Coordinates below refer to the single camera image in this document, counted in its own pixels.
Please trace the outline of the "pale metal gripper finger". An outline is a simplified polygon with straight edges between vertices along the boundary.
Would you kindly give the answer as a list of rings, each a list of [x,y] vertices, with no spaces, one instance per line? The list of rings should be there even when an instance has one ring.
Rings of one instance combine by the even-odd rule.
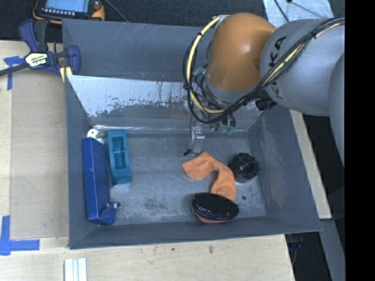
[[[202,153],[205,139],[206,137],[200,128],[193,129],[193,153],[194,154]]]
[[[186,152],[183,154],[184,156],[194,154],[194,144],[195,144],[195,122],[191,122],[189,125],[190,130],[190,147],[187,148]]]

